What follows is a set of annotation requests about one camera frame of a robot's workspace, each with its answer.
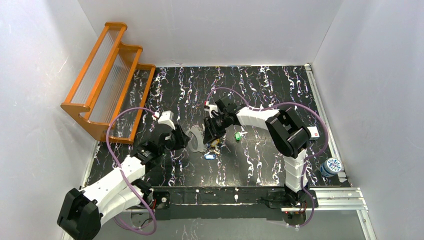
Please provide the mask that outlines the yellow key tag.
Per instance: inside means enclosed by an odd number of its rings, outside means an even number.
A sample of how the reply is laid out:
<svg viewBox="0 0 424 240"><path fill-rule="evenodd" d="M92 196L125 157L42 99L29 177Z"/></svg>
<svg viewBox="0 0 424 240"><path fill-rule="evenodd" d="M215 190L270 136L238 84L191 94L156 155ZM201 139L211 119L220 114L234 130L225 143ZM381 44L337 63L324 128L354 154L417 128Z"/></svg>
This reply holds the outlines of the yellow key tag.
<svg viewBox="0 0 424 240"><path fill-rule="evenodd" d="M220 143L220 140L219 139L215 139L215 140L213 140L211 143L210 143L210 146L211 147L215 147L216 145L218 145Z"/></svg>

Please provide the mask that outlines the blue white tape roll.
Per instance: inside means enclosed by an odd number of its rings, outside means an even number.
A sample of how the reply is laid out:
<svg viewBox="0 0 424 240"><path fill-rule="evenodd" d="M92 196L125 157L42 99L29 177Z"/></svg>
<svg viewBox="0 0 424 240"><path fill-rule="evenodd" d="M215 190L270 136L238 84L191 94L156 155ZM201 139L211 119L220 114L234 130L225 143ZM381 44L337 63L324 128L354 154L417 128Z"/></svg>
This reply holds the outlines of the blue white tape roll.
<svg viewBox="0 0 424 240"><path fill-rule="evenodd" d="M342 162L337 158L328 158L325 162L320 165L321 175L330 178L337 175L343 168Z"/></svg>

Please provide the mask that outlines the blue key tag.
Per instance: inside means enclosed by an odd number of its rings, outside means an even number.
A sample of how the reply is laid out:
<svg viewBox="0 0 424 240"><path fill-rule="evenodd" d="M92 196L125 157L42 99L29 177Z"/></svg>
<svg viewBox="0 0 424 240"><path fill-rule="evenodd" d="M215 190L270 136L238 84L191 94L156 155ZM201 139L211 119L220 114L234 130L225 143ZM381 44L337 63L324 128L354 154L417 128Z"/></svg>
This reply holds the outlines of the blue key tag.
<svg viewBox="0 0 424 240"><path fill-rule="evenodd" d="M204 155L204 159L205 160L215 160L216 159L216 154L214 153L207 153Z"/></svg>

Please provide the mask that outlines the aluminium frame rail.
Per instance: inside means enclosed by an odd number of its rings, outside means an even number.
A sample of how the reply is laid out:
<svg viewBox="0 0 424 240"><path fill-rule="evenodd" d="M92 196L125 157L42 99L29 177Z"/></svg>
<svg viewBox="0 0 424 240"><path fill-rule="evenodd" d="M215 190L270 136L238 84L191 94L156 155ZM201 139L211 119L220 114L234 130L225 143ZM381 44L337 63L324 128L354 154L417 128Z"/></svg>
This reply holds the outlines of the aluminium frame rail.
<svg viewBox="0 0 424 240"><path fill-rule="evenodd" d="M307 170L307 161L311 158L311 156L307 153L307 149L306 158L303 165L303 173L305 177ZM121 166L121 163L124 160L119 160L118 158L116 158L114 161L116 163L115 168L117 168ZM253 205L264 205L269 209L279 209L283 213L284 226L296 229L305 227L312 220L316 211L355 210L358 214L361 215L368 211L368 207L366 206L365 200L362 196L360 196L358 190L353 190L349 188L341 188L340 190L333 191L328 188L317 190L316 188L312 188L308 182L307 184L308 190L306 190L305 193L308 194L309 190L313 190L316 192L317 200L319 203L318 207L315 207L314 205L312 207L306 207L306 203L304 203L300 207L297 206L285 208L270 208L268 204L264 200L262 200L262 197L265 197L268 191L275 189L285 189L284 185L277 187L177 187L173 188L171 191L168 191L170 193L169 206L177 205L183 207L206 206L213 208L249 208ZM163 187L151 186L151 188L152 191L165 191ZM143 201L140 205L142 205L144 209L149 213L151 217L151 223L153 225L156 225L158 221L158 209L151 209L145 201ZM115 217L111 218L110 220L114 220L115 222L119 223L119 225L126 230L133 231L140 235L146 234L143 226L128 226L126 223L120 221L119 215L120 213Z"/></svg>

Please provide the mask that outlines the orange wooden rack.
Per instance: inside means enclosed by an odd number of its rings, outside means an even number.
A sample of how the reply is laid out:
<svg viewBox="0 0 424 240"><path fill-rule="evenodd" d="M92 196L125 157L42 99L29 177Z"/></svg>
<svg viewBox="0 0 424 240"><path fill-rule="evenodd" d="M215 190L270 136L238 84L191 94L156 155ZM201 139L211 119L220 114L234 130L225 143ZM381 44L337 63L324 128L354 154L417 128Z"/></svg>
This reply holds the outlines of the orange wooden rack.
<svg viewBox="0 0 424 240"><path fill-rule="evenodd" d="M140 45L122 41L128 26L106 22L61 108L95 140L132 144L142 110L128 125L112 123L125 108L143 107L156 66L140 63Z"/></svg>

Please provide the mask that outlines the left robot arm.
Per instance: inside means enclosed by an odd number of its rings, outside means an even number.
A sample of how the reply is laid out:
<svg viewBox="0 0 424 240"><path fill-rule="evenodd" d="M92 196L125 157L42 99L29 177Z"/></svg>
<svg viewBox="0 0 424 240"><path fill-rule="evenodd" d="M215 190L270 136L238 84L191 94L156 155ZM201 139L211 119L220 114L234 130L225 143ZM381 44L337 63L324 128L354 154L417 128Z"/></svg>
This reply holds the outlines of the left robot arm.
<svg viewBox="0 0 424 240"><path fill-rule="evenodd" d="M124 210L152 201L152 187L142 177L166 152L184 149L190 138L179 124L157 124L147 139L97 182L64 197L57 225L75 240L92 240L102 225Z"/></svg>

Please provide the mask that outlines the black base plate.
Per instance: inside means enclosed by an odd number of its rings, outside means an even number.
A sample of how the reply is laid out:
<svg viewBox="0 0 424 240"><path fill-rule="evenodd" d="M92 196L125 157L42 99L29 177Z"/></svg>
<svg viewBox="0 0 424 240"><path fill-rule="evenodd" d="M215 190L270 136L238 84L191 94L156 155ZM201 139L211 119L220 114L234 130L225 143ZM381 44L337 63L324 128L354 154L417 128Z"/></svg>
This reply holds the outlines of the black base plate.
<svg viewBox="0 0 424 240"><path fill-rule="evenodd" d="M170 207L171 194L168 191L151 191L144 194L143 199L152 210L164 210Z"/></svg>
<svg viewBox="0 0 424 240"><path fill-rule="evenodd" d="M306 203L307 208L319 206L316 192L309 190L305 193L303 190L292 192L285 189L273 189L266 193L265 197L261 198L267 203L270 208L294 208L303 206Z"/></svg>

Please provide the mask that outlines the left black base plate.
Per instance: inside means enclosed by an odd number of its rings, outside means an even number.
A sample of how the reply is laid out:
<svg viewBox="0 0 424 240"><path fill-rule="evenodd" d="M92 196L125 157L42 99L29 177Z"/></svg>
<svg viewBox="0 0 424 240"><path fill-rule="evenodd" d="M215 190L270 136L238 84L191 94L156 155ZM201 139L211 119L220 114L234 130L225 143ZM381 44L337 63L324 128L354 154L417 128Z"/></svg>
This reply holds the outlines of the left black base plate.
<svg viewBox="0 0 424 240"><path fill-rule="evenodd" d="M164 210L170 207L171 194L168 191L151 191L144 194L143 199L152 210Z"/></svg>

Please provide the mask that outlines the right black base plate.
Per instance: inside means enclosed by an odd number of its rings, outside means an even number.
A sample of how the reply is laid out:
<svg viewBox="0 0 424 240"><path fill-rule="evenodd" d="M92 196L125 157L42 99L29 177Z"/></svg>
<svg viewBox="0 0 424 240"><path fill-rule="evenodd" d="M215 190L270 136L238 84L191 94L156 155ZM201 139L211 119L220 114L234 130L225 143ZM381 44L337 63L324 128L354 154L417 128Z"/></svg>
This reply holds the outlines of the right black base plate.
<svg viewBox="0 0 424 240"><path fill-rule="evenodd" d="M316 192L309 190L305 193L303 190L292 192L285 189L273 189L266 193L265 197L261 198L267 203L270 208L294 208L303 206L306 203L307 208L319 206Z"/></svg>

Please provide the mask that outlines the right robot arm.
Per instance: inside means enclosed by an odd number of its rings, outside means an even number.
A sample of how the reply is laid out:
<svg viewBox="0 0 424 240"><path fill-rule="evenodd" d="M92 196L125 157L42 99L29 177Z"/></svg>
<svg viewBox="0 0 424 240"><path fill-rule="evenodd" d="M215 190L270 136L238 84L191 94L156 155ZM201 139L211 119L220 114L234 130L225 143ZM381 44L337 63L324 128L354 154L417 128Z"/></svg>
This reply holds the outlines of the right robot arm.
<svg viewBox="0 0 424 240"><path fill-rule="evenodd" d="M226 134L234 126L252 126L267 130L276 149L283 155L286 177L285 199L292 205L304 199L308 180L303 172L306 149L312 134L297 114L294 102L283 102L278 107L255 108L239 105L223 98L215 104L204 103L208 116L204 120L203 143L209 144Z"/></svg>

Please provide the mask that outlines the white box red label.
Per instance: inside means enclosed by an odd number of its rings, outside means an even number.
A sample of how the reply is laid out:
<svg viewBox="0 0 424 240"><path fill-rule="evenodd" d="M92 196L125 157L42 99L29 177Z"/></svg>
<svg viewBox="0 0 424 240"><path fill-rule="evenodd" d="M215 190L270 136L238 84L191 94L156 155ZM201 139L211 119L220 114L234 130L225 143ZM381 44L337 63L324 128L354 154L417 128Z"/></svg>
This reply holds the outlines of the white box red label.
<svg viewBox="0 0 424 240"><path fill-rule="evenodd" d="M318 139L320 137L320 133L317 126L308 126L307 129L311 134L311 139Z"/></svg>

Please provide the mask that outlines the green key tag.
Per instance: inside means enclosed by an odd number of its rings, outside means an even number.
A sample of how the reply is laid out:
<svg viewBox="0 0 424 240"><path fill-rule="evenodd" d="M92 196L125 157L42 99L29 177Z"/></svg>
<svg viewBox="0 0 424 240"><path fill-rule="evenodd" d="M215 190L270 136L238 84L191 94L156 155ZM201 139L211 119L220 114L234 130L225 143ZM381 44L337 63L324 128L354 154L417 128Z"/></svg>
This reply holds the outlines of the green key tag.
<svg viewBox="0 0 424 240"><path fill-rule="evenodd" d="M241 134L240 132L235 132L235 133L234 133L234 138L235 138L235 140L238 142L238 141L240 141L240 140L241 140L241 138L242 138L242 134Z"/></svg>

